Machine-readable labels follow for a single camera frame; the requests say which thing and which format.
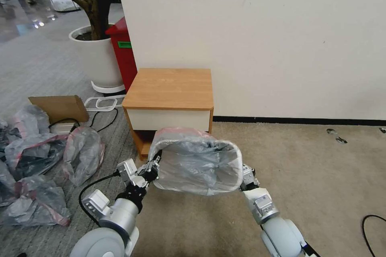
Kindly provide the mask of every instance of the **wooden nightstand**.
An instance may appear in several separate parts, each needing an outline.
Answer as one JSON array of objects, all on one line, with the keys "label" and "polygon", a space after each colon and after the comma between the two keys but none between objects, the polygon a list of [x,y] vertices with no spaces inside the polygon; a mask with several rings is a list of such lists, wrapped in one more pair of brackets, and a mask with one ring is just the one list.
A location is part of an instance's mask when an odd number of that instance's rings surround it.
[{"label": "wooden nightstand", "polygon": [[214,107],[210,69],[141,68],[122,106],[143,161],[156,130],[184,126],[211,133]]}]

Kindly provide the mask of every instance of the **gray plastic bag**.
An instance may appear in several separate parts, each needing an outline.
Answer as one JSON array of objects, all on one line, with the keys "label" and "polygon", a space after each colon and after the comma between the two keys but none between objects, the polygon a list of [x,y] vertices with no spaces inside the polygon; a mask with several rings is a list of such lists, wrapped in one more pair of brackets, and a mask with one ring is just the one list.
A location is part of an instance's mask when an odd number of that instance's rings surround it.
[{"label": "gray plastic bag", "polygon": [[13,141],[5,148],[11,174],[18,181],[45,173],[62,158],[66,138],[66,135],[46,133]]},{"label": "gray plastic bag", "polygon": [[13,116],[13,126],[19,130],[21,137],[49,133],[49,118],[40,107],[29,104]]},{"label": "gray plastic bag", "polygon": [[7,206],[16,200],[15,183],[7,165],[0,161],[0,207]]},{"label": "gray plastic bag", "polygon": [[193,128],[163,128],[156,132],[149,160],[162,150],[160,189],[216,195],[231,192],[242,181],[242,156],[239,148]]},{"label": "gray plastic bag", "polygon": [[20,197],[2,212],[1,225],[70,224],[63,190],[54,181],[34,175],[17,182],[16,188]]},{"label": "gray plastic bag", "polygon": [[11,129],[8,123],[0,118],[0,161],[5,161],[5,148],[14,140],[21,138],[17,128]]},{"label": "gray plastic bag", "polygon": [[76,185],[82,185],[99,168],[103,161],[105,145],[92,128],[80,126],[68,136],[63,154],[63,171]]}]

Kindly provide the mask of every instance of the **potted plant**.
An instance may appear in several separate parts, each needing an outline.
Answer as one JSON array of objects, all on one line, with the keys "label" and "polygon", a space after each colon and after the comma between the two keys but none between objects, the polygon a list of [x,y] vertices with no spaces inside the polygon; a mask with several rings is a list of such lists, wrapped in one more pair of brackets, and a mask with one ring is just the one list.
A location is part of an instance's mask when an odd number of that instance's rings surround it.
[{"label": "potted plant", "polygon": [[72,0],[87,14],[90,25],[75,29],[69,38],[77,47],[83,69],[96,91],[115,93],[124,90],[113,46],[105,31],[110,26],[112,0]]}]

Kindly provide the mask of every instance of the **white planter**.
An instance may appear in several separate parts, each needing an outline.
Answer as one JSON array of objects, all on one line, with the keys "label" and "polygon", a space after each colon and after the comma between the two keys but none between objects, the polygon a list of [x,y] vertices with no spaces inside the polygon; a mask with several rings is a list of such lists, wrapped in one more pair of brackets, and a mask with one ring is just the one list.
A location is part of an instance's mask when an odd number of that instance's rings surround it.
[{"label": "white planter", "polygon": [[82,41],[76,37],[90,32],[90,26],[72,31],[68,37],[74,42],[84,72],[92,87],[102,93],[115,93],[125,89],[121,72],[110,39]]}]

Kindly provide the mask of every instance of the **white drawer front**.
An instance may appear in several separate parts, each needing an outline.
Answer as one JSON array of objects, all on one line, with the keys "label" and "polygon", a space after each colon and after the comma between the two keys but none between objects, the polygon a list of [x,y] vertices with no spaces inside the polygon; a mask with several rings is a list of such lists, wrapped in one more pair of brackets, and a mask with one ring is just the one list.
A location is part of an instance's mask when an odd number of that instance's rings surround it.
[{"label": "white drawer front", "polygon": [[167,126],[192,127],[209,130],[209,110],[136,110],[128,109],[135,130],[156,131]]}]

